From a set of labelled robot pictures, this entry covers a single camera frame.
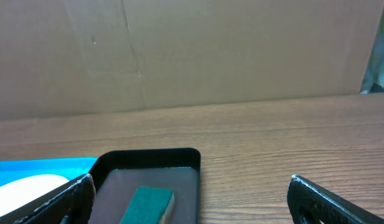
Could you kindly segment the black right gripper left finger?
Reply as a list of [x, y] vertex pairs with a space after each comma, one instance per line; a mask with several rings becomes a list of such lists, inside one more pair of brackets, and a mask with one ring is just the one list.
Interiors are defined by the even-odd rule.
[[0, 217], [0, 224], [87, 224], [96, 188], [87, 173]]

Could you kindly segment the green sponge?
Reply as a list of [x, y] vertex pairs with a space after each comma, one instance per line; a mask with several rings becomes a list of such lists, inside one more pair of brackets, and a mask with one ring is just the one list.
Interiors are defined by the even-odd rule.
[[138, 187], [119, 224], [166, 224], [175, 195], [171, 189]]

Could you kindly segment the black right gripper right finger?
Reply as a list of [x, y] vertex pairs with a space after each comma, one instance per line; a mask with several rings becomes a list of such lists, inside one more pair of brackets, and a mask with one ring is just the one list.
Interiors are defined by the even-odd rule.
[[287, 203], [297, 224], [384, 224], [383, 218], [296, 174], [289, 183]]

